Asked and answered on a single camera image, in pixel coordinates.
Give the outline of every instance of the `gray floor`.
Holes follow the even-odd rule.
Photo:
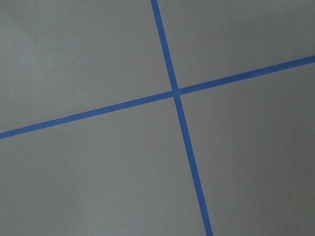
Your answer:
[[[315,55],[300,1],[159,1],[179,87]],[[215,236],[315,232],[315,65],[182,95]],[[0,132],[171,90],[150,1],[0,1]],[[0,235],[205,236],[173,98],[0,140]]]

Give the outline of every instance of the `blue line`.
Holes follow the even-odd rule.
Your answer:
[[[132,101],[123,102],[123,103],[119,103],[119,104],[116,104],[116,105],[95,109],[95,110],[88,111],[88,112],[78,113],[78,114],[75,114],[75,115],[71,115],[71,116],[67,116],[67,117],[63,117],[63,118],[59,118],[59,119],[54,119],[54,120],[42,122],[42,123],[39,123],[39,124],[33,124],[33,125],[26,126],[26,127],[23,127],[23,128],[14,129],[14,130],[10,130],[10,131],[6,131],[6,132],[3,132],[3,133],[0,133],[0,139],[4,139],[4,138],[8,138],[8,137],[11,137],[11,136],[24,134],[24,133],[28,133],[28,132],[32,132],[32,131],[39,130],[39,129],[48,128],[48,127],[52,127],[52,126],[56,126],[56,125],[60,125],[60,124],[65,124],[65,123],[73,122],[73,121],[80,120],[80,119],[94,117],[94,116],[102,115],[102,114],[105,114],[105,113],[126,109],[126,108],[129,108],[129,107],[139,106],[139,105],[142,105],[142,104],[146,104],[146,103],[155,102],[155,101],[163,100],[163,99],[166,99],[166,98],[170,98],[172,96],[173,96],[172,91],[163,92],[163,93],[159,93],[159,94],[156,94],[156,95],[142,97],[142,98],[138,98],[138,99],[135,99],[135,100],[132,100]]]
[[[272,65],[272,66],[265,67],[262,69],[253,70],[253,71],[245,72],[242,74],[232,75],[232,76],[224,77],[221,79],[208,81],[205,83],[181,88],[180,89],[180,95],[186,94],[186,93],[191,93],[191,92],[196,92],[196,91],[203,90],[203,89],[213,88],[213,87],[217,87],[220,85],[226,85],[226,84],[233,83],[236,81],[254,78],[257,76],[266,75],[266,74],[274,73],[277,71],[287,70],[287,69],[291,69],[291,68],[298,67],[301,65],[311,64],[314,62],[315,62],[315,56],[312,56],[312,57],[308,57],[308,58],[302,58],[302,59],[298,59],[298,60],[293,60],[293,61],[281,63],[278,65]]]
[[[167,44],[166,35],[165,35],[164,27],[163,27],[163,22],[162,22],[161,14],[160,14],[159,7],[158,7],[158,1],[157,0],[151,0],[151,4],[152,4],[152,9],[153,9],[154,17],[156,20],[156,24],[157,24],[157,30],[158,30],[159,39],[160,39],[163,54],[164,54],[164,59],[165,59],[165,64],[166,64],[169,80],[170,80],[172,91],[174,94],[176,111],[177,111],[179,123],[181,126],[181,130],[182,130],[182,135],[183,135],[185,148],[186,148],[186,152],[187,152],[187,156],[188,156],[188,161],[189,161],[189,166],[190,166],[190,171],[191,171],[193,183],[194,183],[196,194],[197,194],[197,199],[199,202],[199,207],[200,207],[200,211],[201,211],[203,225],[205,227],[206,235],[207,236],[213,236],[210,218],[209,218],[209,214],[208,214],[208,210],[207,210],[207,205],[206,205],[206,201],[205,201],[204,194],[202,191],[202,186],[201,186],[201,181],[200,181],[200,177],[199,177],[199,173],[198,173],[198,169],[197,169],[197,164],[196,164],[196,160],[194,157],[192,144],[190,141],[190,136],[189,136],[189,131],[188,131],[187,122],[186,122],[186,118],[185,118],[185,113],[184,113],[181,97],[180,97],[177,82],[176,82],[175,72],[174,72],[172,59],[171,59],[171,54],[170,54],[169,49],[168,49],[168,44]]]

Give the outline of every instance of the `horizontal blue line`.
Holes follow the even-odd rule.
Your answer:
[[[60,124],[65,124],[65,123],[73,122],[73,121],[80,120],[80,119],[94,117],[94,116],[102,115],[105,113],[126,109],[129,107],[139,106],[142,104],[155,102],[155,101],[163,100],[163,99],[170,98],[170,97],[173,97],[172,91],[163,92],[163,93],[159,93],[159,94],[148,96],[148,97],[142,97],[142,98],[138,98],[138,99],[135,99],[132,101],[123,102],[123,103],[95,109],[95,110],[88,111],[88,112],[82,112],[82,113],[78,113],[75,115],[71,115],[71,116],[67,116],[67,117],[63,117],[63,118],[58,118],[58,119],[54,119],[54,120],[50,120],[50,121],[46,121],[46,122],[42,122],[42,123],[38,123],[38,124],[33,124],[33,125],[26,126],[23,128],[18,128],[18,129],[6,131],[3,133],[0,133],[0,139],[4,139],[4,138],[8,138],[11,136],[24,134],[24,133],[28,133],[28,132],[32,132],[32,131],[39,130],[39,129],[48,128],[48,127],[52,127],[52,126],[56,126],[56,125],[60,125]]]
[[[272,65],[272,66],[268,66],[268,67],[265,67],[262,69],[257,69],[257,70],[245,72],[242,74],[238,74],[238,75],[232,75],[232,76],[204,82],[204,83],[197,84],[197,85],[192,85],[192,86],[188,86],[185,88],[180,88],[179,89],[180,95],[200,91],[203,89],[213,88],[213,87],[217,87],[220,85],[226,85],[226,84],[233,83],[236,81],[250,79],[250,78],[257,77],[257,76],[266,75],[266,74],[270,74],[270,73],[274,73],[274,72],[278,72],[278,71],[282,71],[282,70],[287,70],[290,68],[298,67],[301,65],[311,64],[314,62],[315,62],[315,56],[311,56],[308,58],[293,60],[293,61],[278,64],[278,65]]]

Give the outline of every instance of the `blue grid line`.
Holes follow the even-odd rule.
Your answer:
[[[186,153],[187,153],[187,157],[188,157],[189,167],[190,167],[190,171],[191,171],[191,175],[192,175],[192,179],[193,179],[193,184],[195,186],[195,191],[197,194],[197,199],[198,199],[199,208],[201,211],[203,225],[205,228],[206,235],[207,236],[213,236],[210,218],[209,218],[209,214],[208,214],[208,210],[207,210],[207,205],[206,205],[205,197],[203,194],[202,185],[201,185],[201,181],[200,181],[200,177],[199,177],[199,172],[198,172],[198,168],[197,168],[197,164],[196,164],[196,159],[195,159],[195,156],[193,153],[193,148],[192,148],[192,144],[191,144],[191,140],[190,140],[188,126],[187,126],[185,113],[184,113],[184,109],[183,109],[183,105],[182,105],[182,100],[181,100],[179,89],[177,86],[176,76],[175,76],[173,63],[172,63],[172,58],[171,58],[171,54],[170,54],[169,49],[168,49],[168,44],[167,44],[167,39],[166,39],[164,27],[163,27],[163,22],[162,22],[161,14],[160,14],[159,7],[158,7],[158,1],[157,0],[151,0],[151,5],[152,5],[155,20],[156,20],[156,24],[157,24],[158,35],[159,35],[159,39],[160,39],[163,54],[164,54],[164,59],[165,59],[165,64],[166,64],[166,68],[167,68],[167,72],[168,72],[169,81],[171,83],[171,87],[172,87],[172,91],[173,91],[173,95],[174,95],[174,102],[175,102],[175,106],[176,106],[178,120],[179,120],[181,130],[182,130],[182,135],[183,135]]]
[[[315,56],[297,59],[297,60],[293,60],[293,61],[289,61],[289,62],[277,64],[277,65],[272,65],[272,66],[269,66],[266,68],[245,72],[245,73],[238,74],[238,75],[224,77],[221,79],[212,80],[212,81],[208,81],[205,83],[200,83],[200,84],[188,86],[185,88],[179,88],[178,92],[180,95],[191,93],[191,92],[197,92],[197,91],[200,91],[203,89],[210,89],[213,87],[237,82],[240,80],[254,78],[257,76],[270,74],[270,73],[278,72],[281,70],[287,70],[287,69],[291,69],[294,67],[311,64],[314,62],[315,62]],[[69,123],[69,122],[73,122],[73,121],[80,120],[80,119],[94,117],[94,116],[102,115],[105,113],[126,109],[129,107],[139,106],[142,104],[167,99],[167,98],[170,98],[173,96],[174,96],[174,92],[168,91],[168,92],[163,92],[163,93],[159,93],[159,94],[155,94],[155,95],[151,95],[151,96],[147,96],[147,97],[142,97],[142,98],[138,98],[138,99],[123,102],[123,103],[118,103],[118,104],[111,105],[108,107],[95,109],[92,111],[87,111],[87,112],[78,113],[78,114],[74,114],[71,116],[63,117],[63,118],[49,120],[49,121],[45,121],[42,123],[33,124],[33,125],[26,126],[26,127],[2,132],[2,133],[0,133],[0,139],[4,139],[4,138],[11,137],[11,136],[24,134],[24,133],[29,133],[29,132],[36,131],[39,129],[44,129],[44,128],[48,128],[48,127],[52,127],[52,126],[56,126],[56,125],[60,125],[60,124],[64,124],[64,123]]]

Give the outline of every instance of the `vertical blue line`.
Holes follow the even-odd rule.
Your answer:
[[[205,227],[206,235],[207,236],[213,236],[210,218],[209,218],[209,214],[208,214],[208,210],[207,210],[207,205],[206,205],[206,201],[205,201],[202,186],[201,186],[201,181],[200,181],[200,177],[199,177],[199,173],[198,173],[196,159],[194,157],[192,144],[191,144],[191,140],[190,140],[190,135],[189,135],[189,131],[188,131],[188,126],[187,126],[187,122],[186,122],[186,118],[185,118],[185,113],[184,113],[184,109],[183,109],[183,105],[182,105],[182,101],[181,101],[181,97],[180,97],[180,91],[179,91],[178,86],[177,86],[177,81],[176,81],[175,72],[174,72],[174,68],[173,68],[173,64],[172,64],[171,54],[169,52],[169,48],[168,48],[168,44],[167,44],[167,40],[166,40],[166,35],[165,35],[164,27],[163,27],[163,22],[162,22],[161,14],[160,14],[159,7],[158,7],[158,1],[157,0],[151,0],[151,5],[152,5],[155,20],[156,20],[156,24],[157,24],[158,35],[159,35],[159,39],[160,39],[163,54],[164,54],[164,59],[165,59],[165,64],[166,64],[166,68],[167,68],[168,77],[169,77],[172,91],[173,91],[173,95],[174,95],[176,111],[177,111],[179,123],[181,126],[181,130],[182,130],[182,135],[183,135],[183,139],[184,139],[184,143],[185,143],[185,148],[186,148],[186,153],[187,153],[187,157],[188,157],[188,162],[189,162],[189,166],[190,166],[190,171],[191,171],[193,183],[194,183],[196,194],[197,194],[197,199],[199,202],[199,207],[200,207],[200,211],[201,211],[203,225]]]

